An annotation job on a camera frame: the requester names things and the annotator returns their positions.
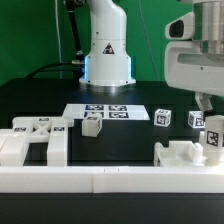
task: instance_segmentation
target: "black table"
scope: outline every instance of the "black table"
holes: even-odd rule
[[[81,121],[69,133],[69,166],[151,166],[154,144],[198,141],[187,124],[198,110],[194,93],[166,83],[138,82],[118,95],[77,88],[71,80],[15,79],[0,88],[0,128],[18,116],[61,116],[66,104],[144,105],[150,121],[103,121],[97,138],[81,136]],[[224,102],[213,97],[217,114]],[[157,109],[172,111],[167,128],[153,124]],[[32,147],[40,153],[33,155]],[[32,145],[25,165],[46,165],[46,145]],[[0,194],[1,223],[223,223],[223,194]]]

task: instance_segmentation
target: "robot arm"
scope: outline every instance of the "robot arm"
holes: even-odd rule
[[[166,26],[175,42],[166,48],[165,78],[171,87],[196,92],[199,108],[211,111],[211,95],[224,95],[224,1],[181,2],[192,3],[193,12]]]

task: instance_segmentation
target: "white block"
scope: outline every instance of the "white block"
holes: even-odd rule
[[[68,124],[66,120],[53,120],[47,148],[48,166],[67,166]]]
[[[171,111],[158,109],[154,116],[154,125],[168,127],[171,121]]]
[[[201,119],[201,111],[189,111],[188,124],[192,128],[204,128],[205,122]]]
[[[27,135],[33,131],[31,121],[17,121],[0,152],[1,166],[23,166],[29,148]]]
[[[97,137],[102,129],[102,115],[99,113],[88,114],[82,121],[82,135]]]
[[[224,116],[206,117],[203,146],[209,164],[218,165],[224,161]]]

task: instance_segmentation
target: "white cube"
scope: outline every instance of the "white cube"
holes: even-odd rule
[[[154,125],[167,127],[167,126],[169,126],[170,121],[171,121],[171,111],[170,110],[158,109],[155,112]]]
[[[205,122],[201,119],[201,111],[189,111],[188,124],[192,128],[204,128]]]
[[[82,121],[82,135],[97,137],[102,129],[102,115],[100,113],[90,113]]]

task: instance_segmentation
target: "green wall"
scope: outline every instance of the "green wall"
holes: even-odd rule
[[[59,1],[63,60],[74,58],[68,17]],[[59,61],[55,26],[54,0],[1,0],[0,1],[0,85],[6,81],[25,77],[36,68]],[[141,25],[137,0],[114,0],[127,13],[127,52],[134,60],[137,80],[156,80]],[[191,10],[191,5],[175,0],[141,0],[143,16],[150,39],[160,80],[164,80],[164,51],[167,40],[164,28],[170,21]],[[88,7],[76,11],[84,53],[90,48],[90,18]],[[47,74],[59,78],[59,74]]]

